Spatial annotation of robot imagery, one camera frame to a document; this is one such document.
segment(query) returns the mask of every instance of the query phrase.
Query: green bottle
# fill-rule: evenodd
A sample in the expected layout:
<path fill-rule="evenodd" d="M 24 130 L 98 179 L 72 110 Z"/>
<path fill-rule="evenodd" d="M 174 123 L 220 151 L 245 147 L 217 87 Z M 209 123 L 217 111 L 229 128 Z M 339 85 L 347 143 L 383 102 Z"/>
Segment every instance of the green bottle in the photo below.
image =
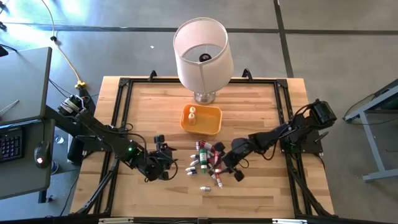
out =
<path fill-rule="evenodd" d="M 199 161 L 200 161 L 200 168 L 202 169 L 203 173 L 206 174 L 207 152 L 205 149 L 199 150 Z"/>

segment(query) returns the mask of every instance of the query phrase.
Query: wooden table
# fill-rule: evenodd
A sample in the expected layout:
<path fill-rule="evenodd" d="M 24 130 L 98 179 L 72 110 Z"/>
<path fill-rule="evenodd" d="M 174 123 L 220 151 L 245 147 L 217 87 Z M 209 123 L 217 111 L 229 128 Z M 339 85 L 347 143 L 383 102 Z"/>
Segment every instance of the wooden table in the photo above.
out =
<path fill-rule="evenodd" d="M 95 117 L 110 124 L 120 77 L 104 77 Z M 308 103 L 304 81 L 289 78 L 289 93 L 295 110 Z M 148 150 L 154 150 L 153 137 L 164 134 L 166 143 L 178 149 L 178 174 L 170 181 L 144 182 L 144 176 L 124 164 L 119 166 L 112 216 L 129 217 L 241 217 L 277 218 L 293 217 L 292 199 L 285 157 L 279 144 L 275 157 L 265 161 L 258 154 L 248 156 L 250 167 L 243 169 L 246 176 L 237 182 L 232 175 L 221 176 L 224 188 L 217 187 L 209 175 L 187 176 L 185 168 L 196 154 L 195 141 L 222 141 L 230 147 L 231 141 L 247 137 L 250 133 L 268 131 L 279 125 L 275 94 L 272 85 L 229 84 L 217 92 L 212 106 L 223 112 L 221 131 L 216 136 L 186 133 L 180 127 L 182 108 L 194 103 L 192 92 L 179 83 L 135 83 L 129 107 L 128 123 L 134 125 L 134 133 L 141 134 L 148 142 Z M 122 112 L 119 112 L 118 125 Z M 104 153 L 96 152 L 83 161 L 71 212 L 77 211 L 90 198 L 98 185 Z M 307 184 L 317 200 L 333 213 L 325 172 L 319 158 L 303 155 Z M 211 187 L 202 192 L 201 186 Z M 298 191 L 300 205 L 303 198 Z"/>

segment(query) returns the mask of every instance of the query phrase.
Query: concrete floor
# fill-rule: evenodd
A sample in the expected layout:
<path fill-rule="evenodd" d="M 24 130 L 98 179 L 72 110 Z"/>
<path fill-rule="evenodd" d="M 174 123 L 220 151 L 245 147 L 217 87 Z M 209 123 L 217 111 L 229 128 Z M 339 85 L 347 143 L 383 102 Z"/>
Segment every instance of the concrete floor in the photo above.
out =
<path fill-rule="evenodd" d="M 52 46 L 49 40 L 51 32 L 32 26 L 51 24 L 41 1 L 4 2 L 7 10 L 0 13 L 0 21 L 8 22 L 8 30 L 0 31 L 0 43 L 19 50 Z M 46 2 L 58 25 L 178 27 L 194 17 L 212 17 L 227 28 L 278 28 L 272 0 Z M 279 2 L 286 29 L 398 30 L 398 2 L 394 0 Z M 94 95 L 99 92 L 105 75 L 148 75 L 151 70 L 156 70 L 159 75 L 175 75 L 173 34 L 59 31 L 57 37 Z M 246 67 L 255 77 L 287 76 L 279 34 L 231 33 L 229 37 L 235 76 L 240 76 Z M 352 104 L 398 77 L 396 35 L 288 34 L 286 38 L 294 77 L 305 79 L 310 101 L 315 98 L 328 101 L 339 118 Z M 53 51 L 50 77 L 74 92 L 75 76 L 57 50 Z M 55 108 L 62 100 L 63 97 L 51 86 L 47 104 Z M 373 127 L 377 136 L 388 136 L 383 141 L 377 138 L 388 168 L 398 166 L 398 153 L 387 152 L 397 146 L 398 142 L 391 141 L 397 137 L 397 125 L 393 122 Z M 345 124 L 339 119 L 328 131 L 330 134 L 323 140 L 324 160 L 335 213 L 346 218 L 398 222 L 398 177 L 368 184 L 361 180 L 362 175 L 376 171 L 363 128 Z M 65 146 L 58 150 L 60 159 L 65 151 Z M 59 215 L 77 173 L 53 176 L 49 194 L 53 194 L 56 200 L 52 203 L 37 204 L 37 193 L 0 200 L 0 220 Z M 20 211 L 21 207 L 26 209 L 23 213 L 11 212 L 16 207 Z"/>

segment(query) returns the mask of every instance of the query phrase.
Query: computer mouse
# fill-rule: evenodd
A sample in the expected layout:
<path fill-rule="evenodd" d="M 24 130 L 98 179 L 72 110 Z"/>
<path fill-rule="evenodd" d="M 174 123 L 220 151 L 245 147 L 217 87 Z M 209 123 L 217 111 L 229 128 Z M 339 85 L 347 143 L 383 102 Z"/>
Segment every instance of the computer mouse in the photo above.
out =
<path fill-rule="evenodd" d="M 38 168 L 46 168 L 51 163 L 50 143 L 41 141 L 35 148 L 35 163 Z"/>

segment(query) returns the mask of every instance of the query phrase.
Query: orange bowl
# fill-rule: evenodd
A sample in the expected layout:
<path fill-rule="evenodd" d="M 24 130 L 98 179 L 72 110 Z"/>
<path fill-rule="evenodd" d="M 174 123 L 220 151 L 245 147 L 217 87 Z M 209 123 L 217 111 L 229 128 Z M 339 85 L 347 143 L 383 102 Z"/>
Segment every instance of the orange bowl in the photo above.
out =
<path fill-rule="evenodd" d="M 195 125 L 191 125 L 188 120 L 190 114 L 189 109 L 191 106 L 196 108 Z M 196 134 L 215 135 L 219 133 L 221 129 L 221 117 L 222 112 L 219 108 L 214 106 L 202 106 L 202 105 L 185 105 L 182 110 L 181 116 L 181 128 Z"/>

